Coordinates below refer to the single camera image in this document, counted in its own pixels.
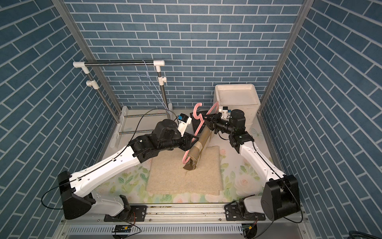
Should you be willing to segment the brown plaid scarf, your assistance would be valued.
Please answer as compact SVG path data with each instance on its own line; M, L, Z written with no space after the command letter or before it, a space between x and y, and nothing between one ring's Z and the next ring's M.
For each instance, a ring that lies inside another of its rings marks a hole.
M201 158L206 144L210 141L211 135L212 130L205 126L198 141L185 153L185 163L183 167L185 170L191 171L197 168L198 161Z

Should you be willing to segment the pink plastic hanger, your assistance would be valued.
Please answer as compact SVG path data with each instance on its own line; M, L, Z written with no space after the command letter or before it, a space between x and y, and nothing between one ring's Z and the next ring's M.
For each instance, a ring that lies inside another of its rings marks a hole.
M197 110L199 107L201 107L203 104L202 103L197 103L195 106L194 106L194 109L193 109L193 117L196 119L196 120L200 120L200 124L197 128L197 130L195 131L194 133L194 136L197 136L199 131L201 130L205 120L203 119L203 116L202 114L199 114L197 115ZM215 110L216 112L218 112L218 106L219 106L219 103L216 102L213 104L213 106L208 110L207 112L207 115L210 114L211 112L213 112L213 110ZM188 157L188 153L189 153L189 150L185 152L184 154L184 157L182 159L182 163L184 165L186 165L189 161L190 161L190 157Z

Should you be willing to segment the beige scarf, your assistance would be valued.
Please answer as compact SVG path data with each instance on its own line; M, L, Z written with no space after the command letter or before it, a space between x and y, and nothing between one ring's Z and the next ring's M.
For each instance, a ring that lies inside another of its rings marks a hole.
M197 193L219 195L223 190L219 146L207 147L196 168L184 169L180 149L152 158L146 190L152 194Z

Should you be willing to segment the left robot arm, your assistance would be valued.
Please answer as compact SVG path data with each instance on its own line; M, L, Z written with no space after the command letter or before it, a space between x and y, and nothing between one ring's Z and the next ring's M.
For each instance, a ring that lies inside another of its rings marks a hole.
M184 114L178 116L178 122L164 119L150 134L132 139L123 149L93 166L75 173L61 172L57 181L64 218L73 220L85 214L104 214L108 222L130 220L133 213L126 196L102 196L94 189L122 171L158 156L161 151L191 149L197 139L186 132L191 122Z

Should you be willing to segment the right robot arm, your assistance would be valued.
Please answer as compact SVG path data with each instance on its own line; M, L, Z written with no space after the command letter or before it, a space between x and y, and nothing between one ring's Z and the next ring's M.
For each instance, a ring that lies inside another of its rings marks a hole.
M279 170L259 150L246 131L242 110L232 110L228 119L223 119L222 113L203 115L203 119L214 134L228 134L230 145L248 161L263 184L261 196L247 196L237 203L242 217L261 213L275 221L301 212L297 179Z

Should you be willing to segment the black notebook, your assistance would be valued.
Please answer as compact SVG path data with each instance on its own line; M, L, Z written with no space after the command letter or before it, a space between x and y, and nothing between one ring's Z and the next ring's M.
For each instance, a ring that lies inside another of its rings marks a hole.
M207 110L197 110L196 111L196 116L201 114L202 117L204 117L207 114L207 112L208 112ZM192 118L192 125L193 125L193 127L197 128L200 125L200 123L201 123L200 119L196 119L194 117L194 113L193 112L190 113L190 117Z

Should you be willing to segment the white drawer cabinet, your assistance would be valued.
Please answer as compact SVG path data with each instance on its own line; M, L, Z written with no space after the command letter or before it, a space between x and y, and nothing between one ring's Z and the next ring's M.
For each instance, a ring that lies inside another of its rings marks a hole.
M261 105L253 84L216 85L213 104L228 107L229 110L242 110L246 118L246 130L249 131Z

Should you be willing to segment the floral table mat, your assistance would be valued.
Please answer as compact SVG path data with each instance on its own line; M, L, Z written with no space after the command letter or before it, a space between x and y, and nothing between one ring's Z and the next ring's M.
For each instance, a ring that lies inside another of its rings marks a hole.
M225 203L250 195L262 195L263 184L248 161L231 147L226 134L212 135L209 147L219 146L223 190L219 195L182 193L152 194L146 190L152 159L107 180L95 191L100 195L127 197L129 203Z

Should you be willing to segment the metal clothes rack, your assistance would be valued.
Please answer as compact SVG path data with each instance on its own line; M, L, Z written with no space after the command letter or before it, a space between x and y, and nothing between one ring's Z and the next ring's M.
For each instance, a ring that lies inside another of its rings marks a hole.
M162 72L165 67L164 60L145 60L148 72L154 85L159 91L159 98L168 103L165 84L167 78ZM161 103L139 80L138 74L146 74L143 60L104 60L104 61L75 61L73 66L82 70L88 77L86 85L100 94L105 106L113 116L116 127L112 134L109 146L117 148L121 138L133 135L133 130L127 128L127 114L133 108L162 107Z

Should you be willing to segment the small black electronics board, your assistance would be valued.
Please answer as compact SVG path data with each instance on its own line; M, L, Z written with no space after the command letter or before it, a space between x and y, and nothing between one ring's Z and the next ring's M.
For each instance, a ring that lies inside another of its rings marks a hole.
M129 234L131 233L131 225L116 225L112 231L113 234Z

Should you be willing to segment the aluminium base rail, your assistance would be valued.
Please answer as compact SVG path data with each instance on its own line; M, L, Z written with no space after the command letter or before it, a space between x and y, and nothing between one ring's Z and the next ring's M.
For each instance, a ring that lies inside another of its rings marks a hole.
M85 215L63 220L55 239L242 239L249 226L258 228L257 239L314 239L305 213L274 222L263 216L244 220L235 205L148 204L132 205L136 216L126 222L106 222L104 215ZM131 225L129 234L113 234L116 225Z

